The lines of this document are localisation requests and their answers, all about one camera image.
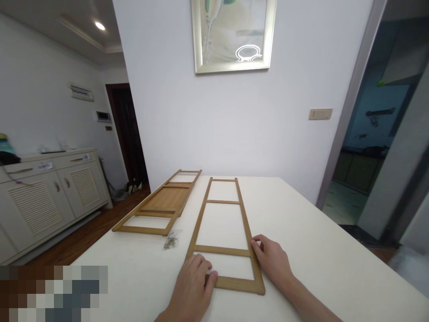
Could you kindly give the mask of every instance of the doorway trim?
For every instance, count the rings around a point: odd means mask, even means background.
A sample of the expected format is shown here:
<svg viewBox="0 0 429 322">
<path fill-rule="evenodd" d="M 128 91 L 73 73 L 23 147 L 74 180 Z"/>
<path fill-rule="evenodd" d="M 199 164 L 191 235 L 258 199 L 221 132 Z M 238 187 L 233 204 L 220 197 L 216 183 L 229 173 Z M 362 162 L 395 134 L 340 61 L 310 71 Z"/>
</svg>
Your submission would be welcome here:
<svg viewBox="0 0 429 322">
<path fill-rule="evenodd" d="M 115 101 L 113 99 L 112 92 L 114 89 L 130 89 L 130 83 L 106 84 L 106 91 L 107 91 L 107 96 L 109 97 L 110 108 L 112 109 L 113 121 L 115 123 L 116 133 L 119 139 L 119 146 L 121 147 L 122 158 L 124 159 L 126 175 L 128 177 L 128 181 L 131 181 L 132 178 L 130 178 L 131 171 L 130 171 L 130 165 L 129 165 L 130 161 L 128 160 L 128 157 L 125 151 L 126 145 L 124 143 L 122 132 L 118 124 L 118 112 L 116 110 Z"/>
<path fill-rule="evenodd" d="M 356 64 L 354 66 L 352 78 L 350 80 L 349 90 L 345 97 L 340 121 L 338 122 L 331 152 L 329 154 L 325 173 L 320 186 L 319 195 L 317 197 L 316 207 L 320 210 L 322 210 L 326 196 L 328 195 L 329 185 L 334 176 L 336 163 L 338 161 L 338 157 L 340 156 L 340 151 L 344 142 L 345 134 L 347 132 L 347 127 L 349 126 L 354 104 L 356 102 L 356 98 L 358 97 L 363 75 L 365 73 L 366 65 L 371 54 L 372 45 L 374 44 L 381 18 L 383 17 L 386 3 L 387 0 L 374 0 L 372 3 L 366 29 L 362 37 L 361 47 L 357 54 Z"/>
</svg>

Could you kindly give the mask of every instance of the light switch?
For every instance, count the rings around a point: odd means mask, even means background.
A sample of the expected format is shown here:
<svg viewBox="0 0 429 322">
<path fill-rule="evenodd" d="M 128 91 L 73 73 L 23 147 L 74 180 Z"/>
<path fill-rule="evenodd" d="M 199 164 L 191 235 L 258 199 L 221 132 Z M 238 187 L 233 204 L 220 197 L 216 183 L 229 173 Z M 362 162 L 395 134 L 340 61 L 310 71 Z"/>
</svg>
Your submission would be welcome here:
<svg viewBox="0 0 429 322">
<path fill-rule="evenodd" d="M 332 109 L 314 109 L 310 110 L 308 119 L 331 119 Z"/>
</svg>

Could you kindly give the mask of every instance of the ceiling light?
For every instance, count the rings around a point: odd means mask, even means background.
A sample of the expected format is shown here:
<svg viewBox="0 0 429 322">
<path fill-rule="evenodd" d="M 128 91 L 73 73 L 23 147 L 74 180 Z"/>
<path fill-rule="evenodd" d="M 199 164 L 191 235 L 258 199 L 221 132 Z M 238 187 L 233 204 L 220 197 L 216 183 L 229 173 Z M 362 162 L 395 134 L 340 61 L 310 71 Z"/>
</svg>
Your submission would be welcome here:
<svg viewBox="0 0 429 322">
<path fill-rule="evenodd" d="M 105 27 L 101 23 L 96 22 L 95 25 L 98 27 L 98 29 L 105 30 Z"/>
</svg>

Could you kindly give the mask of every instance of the floor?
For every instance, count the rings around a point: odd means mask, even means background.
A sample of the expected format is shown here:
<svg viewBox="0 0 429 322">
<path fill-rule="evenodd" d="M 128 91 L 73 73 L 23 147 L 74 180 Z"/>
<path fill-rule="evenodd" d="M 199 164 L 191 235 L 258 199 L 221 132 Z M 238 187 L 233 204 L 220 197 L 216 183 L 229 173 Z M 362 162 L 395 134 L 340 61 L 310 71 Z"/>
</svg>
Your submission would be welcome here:
<svg viewBox="0 0 429 322">
<path fill-rule="evenodd" d="M 146 185 L 143 190 L 137 191 L 128 199 L 114 203 L 113 209 L 104 209 L 100 215 L 27 265 L 70 265 L 149 194 L 149 186 Z M 385 263 L 388 263 L 396 252 L 386 248 L 369 248 L 369 250 Z"/>
<path fill-rule="evenodd" d="M 356 225 L 367 200 L 367 195 L 332 181 L 322 211 L 338 225 Z"/>
</svg>

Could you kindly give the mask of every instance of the hand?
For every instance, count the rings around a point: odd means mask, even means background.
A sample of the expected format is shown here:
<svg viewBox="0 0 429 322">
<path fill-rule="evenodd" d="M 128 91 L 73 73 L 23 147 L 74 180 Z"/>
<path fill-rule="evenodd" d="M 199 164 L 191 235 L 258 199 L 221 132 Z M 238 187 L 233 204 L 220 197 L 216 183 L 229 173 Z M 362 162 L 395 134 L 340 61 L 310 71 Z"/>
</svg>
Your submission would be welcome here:
<svg viewBox="0 0 429 322">
<path fill-rule="evenodd" d="M 255 250 L 262 270 L 277 288 L 284 293 L 287 286 L 295 279 L 290 269 L 286 252 L 278 243 L 264 235 L 253 237 L 250 243 Z"/>
<path fill-rule="evenodd" d="M 187 259 L 177 277 L 170 304 L 156 321 L 201 321 L 218 277 L 217 271 L 213 271 L 205 283 L 207 270 L 211 268 L 201 254 Z"/>
</svg>

